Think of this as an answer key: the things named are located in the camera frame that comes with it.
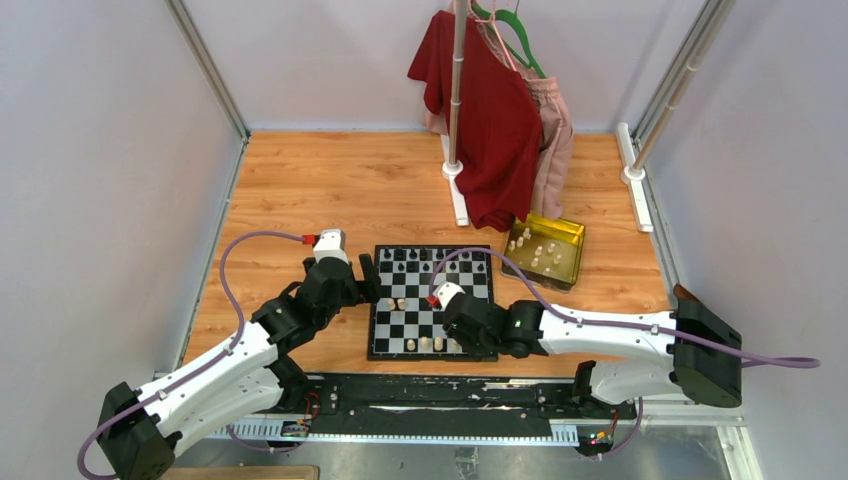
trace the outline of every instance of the red shirt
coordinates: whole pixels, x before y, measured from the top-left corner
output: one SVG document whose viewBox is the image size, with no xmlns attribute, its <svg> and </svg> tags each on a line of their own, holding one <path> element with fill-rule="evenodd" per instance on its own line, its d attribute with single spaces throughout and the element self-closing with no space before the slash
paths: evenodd
<svg viewBox="0 0 848 480">
<path fill-rule="evenodd" d="M 435 115 L 450 111 L 455 18 L 445 11 L 433 16 L 409 67 L 409 78 L 427 82 L 424 104 Z M 460 100 L 456 152 L 464 168 L 456 186 L 475 227 L 507 231 L 515 216 L 523 221 L 530 211 L 542 121 L 521 74 L 494 56 L 471 18 Z"/>
</svg>

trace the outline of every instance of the clothes hanger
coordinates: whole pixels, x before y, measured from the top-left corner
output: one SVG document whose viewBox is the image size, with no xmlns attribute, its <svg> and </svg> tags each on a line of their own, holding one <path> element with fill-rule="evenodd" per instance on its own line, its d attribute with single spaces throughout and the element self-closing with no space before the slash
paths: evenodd
<svg viewBox="0 0 848 480">
<path fill-rule="evenodd" d="M 474 10 L 474 13 L 483 20 L 488 20 L 492 15 L 476 2 L 471 2 L 471 7 Z M 539 66 L 539 62 L 536 61 L 533 57 L 533 52 L 530 51 L 530 39 L 527 37 L 527 30 L 525 30 L 521 20 L 518 19 L 518 15 L 514 12 L 510 12 L 509 10 L 497 10 L 495 12 L 495 20 L 506 23 L 515 31 L 515 34 L 518 36 L 518 41 L 521 43 L 521 48 L 527 56 L 527 60 L 521 58 L 515 49 L 513 49 L 509 44 L 506 44 L 506 48 L 509 50 L 509 53 L 511 53 L 512 56 L 525 67 L 535 70 L 539 75 L 539 78 L 546 78 L 545 72 L 542 71 L 542 67 Z"/>
</svg>

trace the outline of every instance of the wooden board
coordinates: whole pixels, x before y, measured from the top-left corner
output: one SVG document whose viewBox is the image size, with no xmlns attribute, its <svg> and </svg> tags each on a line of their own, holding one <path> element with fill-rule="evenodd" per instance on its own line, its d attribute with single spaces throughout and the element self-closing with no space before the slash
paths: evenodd
<svg viewBox="0 0 848 480">
<path fill-rule="evenodd" d="M 457 227 L 442 147 L 430 133 L 253 134 L 217 249 L 253 230 L 295 234 L 340 227 L 354 259 L 377 244 L 481 244 L 503 250 L 506 234 Z M 586 225 L 580 279 L 569 294 L 546 298 L 582 310 L 644 313 L 668 308 L 648 234 L 636 230 L 613 135 L 578 135 L 563 191 L 564 217 Z M 306 246 L 279 238 L 254 238 L 238 246 L 227 275 L 246 316 L 301 280 Z M 500 261 L 493 259 L 496 271 Z M 218 261 L 209 276 L 185 361 L 215 346 L 237 326 L 221 290 Z M 518 281 L 495 276 L 503 306 L 530 298 Z M 469 375 L 564 376 L 590 355 L 501 358 L 496 363 L 370 362 L 366 360 L 369 306 L 343 310 L 315 340 L 292 352 L 305 371 L 400 372 Z"/>
<path fill-rule="evenodd" d="M 163 480 L 318 480 L 318 467 L 172 468 Z"/>
</svg>

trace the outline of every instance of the yellow tray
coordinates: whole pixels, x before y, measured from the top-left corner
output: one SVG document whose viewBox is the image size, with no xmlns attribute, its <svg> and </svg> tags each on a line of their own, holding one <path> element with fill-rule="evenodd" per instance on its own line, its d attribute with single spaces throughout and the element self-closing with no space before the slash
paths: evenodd
<svg viewBox="0 0 848 480">
<path fill-rule="evenodd" d="M 530 238 L 524 238 L 525 229 L 530 229 Z M 550 220 L 538 215 L 527 215 L 526 222 L 516 221 L 509 232 L 509 239 L 504 247 L 504 255 L 518 265 L 521 273 L 536 285 L 569 292 L 577 283 L 577 273 L 580 270 L 580 256 L 583 254 L 583 239 L 586 236 L 586 226 L 569 222 L 565 219 Z M 523 245 L 518 246 L 518 239 L 524 238 Z M 515 248 L 510 251 L 510 242 L 515 242 Z M 553 244 L 553 252 L 548 248 Z M 542 252 L 536 256 L 536 248 L 542 247 Z M 558 264 L 554 259 L 560 255 Z M 534 267 L 532 262 L 538 258 Z M 512 268 L 501 265 L 501 273 L 507 277 L 517 278 Z"/>
</svg>

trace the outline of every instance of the pink garment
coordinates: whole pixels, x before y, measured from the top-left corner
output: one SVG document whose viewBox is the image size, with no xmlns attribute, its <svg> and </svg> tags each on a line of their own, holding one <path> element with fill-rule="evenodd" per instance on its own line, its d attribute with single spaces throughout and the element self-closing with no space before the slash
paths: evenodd
<svg viewBox="0 0 848 480">
<path fill-rule="evenodd" d="M 479 19 L 470 7 L 468 11 L 469 17 Z M 501 47 L 494 32 L 489 31 L 485 24 L 478 24 L 477 29 L 501 63 L 509 67 L 515 66 L 536 103 L 542 119 L 542 142 L 539 146 L 539 161 L 536 164 L 530 208 L 544 217 L 559 218 L 562 215 L 560 193 L 565 186 L 568 164 L 574 148 L 574 128 L 556 78 L 539 78 L 532 68 L 526 68 L 520 62 L 510 62 L 509 53 Z M 433 115 L 425 109 L 422 123 L 431 132 L 448 134 L 444 113 Z"/>
</svg>

